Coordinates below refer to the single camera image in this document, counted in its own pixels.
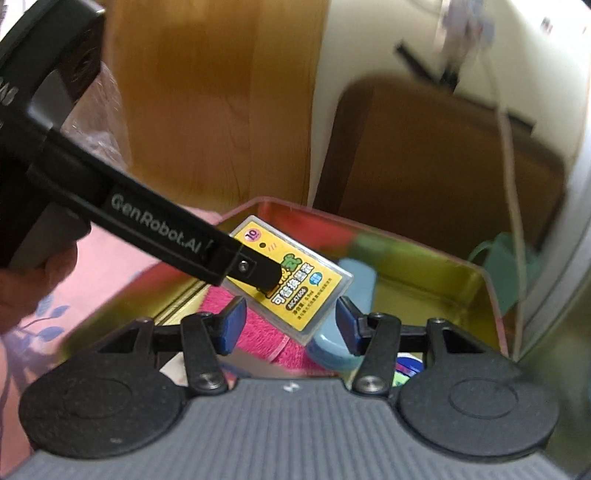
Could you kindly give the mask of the person left hand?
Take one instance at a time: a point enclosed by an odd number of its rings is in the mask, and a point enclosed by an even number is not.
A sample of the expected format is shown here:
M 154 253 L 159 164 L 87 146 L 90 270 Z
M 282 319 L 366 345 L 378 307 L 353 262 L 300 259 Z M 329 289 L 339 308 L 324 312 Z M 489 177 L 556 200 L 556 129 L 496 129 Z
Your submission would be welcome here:
M 51 256 L 41 267 L 27 271 L 1 270 L 1 334 L 34 313 L 39 302 L 74 270 L 77 244 Z

